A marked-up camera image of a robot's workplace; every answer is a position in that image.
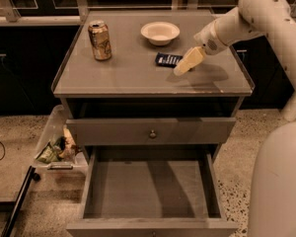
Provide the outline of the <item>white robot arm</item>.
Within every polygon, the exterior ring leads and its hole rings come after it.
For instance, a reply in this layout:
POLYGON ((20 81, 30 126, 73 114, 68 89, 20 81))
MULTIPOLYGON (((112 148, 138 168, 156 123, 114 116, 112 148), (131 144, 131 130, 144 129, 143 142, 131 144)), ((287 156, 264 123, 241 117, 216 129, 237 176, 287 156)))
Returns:
MULTIPOLYGON (((174 69, 178 76, 239 40, 266 36, 296 96, 296 22, 286 0, 239 0, 238 6, 194 36, 174 69)), ((289 106, 296 115, 296 103, 289 106)), ((248 237, 296 237, 296 119, 273 131, 254 166, 248 237)))

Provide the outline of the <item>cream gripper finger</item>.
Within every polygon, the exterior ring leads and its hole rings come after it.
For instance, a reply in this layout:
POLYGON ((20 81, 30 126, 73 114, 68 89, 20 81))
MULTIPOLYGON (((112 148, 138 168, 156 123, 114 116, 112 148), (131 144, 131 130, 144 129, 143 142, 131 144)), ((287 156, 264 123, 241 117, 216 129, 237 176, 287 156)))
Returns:
POLYGON ((187 73, 191 68, 200 64, 205 58, 205 52, 202 47, 196 46, 190 48, 174 69, 176 76, 187 73))

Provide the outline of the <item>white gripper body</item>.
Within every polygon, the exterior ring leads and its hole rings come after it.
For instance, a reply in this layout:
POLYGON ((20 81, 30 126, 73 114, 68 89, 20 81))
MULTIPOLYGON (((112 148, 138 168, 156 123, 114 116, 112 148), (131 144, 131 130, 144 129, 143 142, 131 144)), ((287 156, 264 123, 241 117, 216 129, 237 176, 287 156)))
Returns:
POLYGON ((216 33, 215 21, 206 25, 193 38, 207 55, 216 55, 227 48, 227 45, 220 40, 216 33))

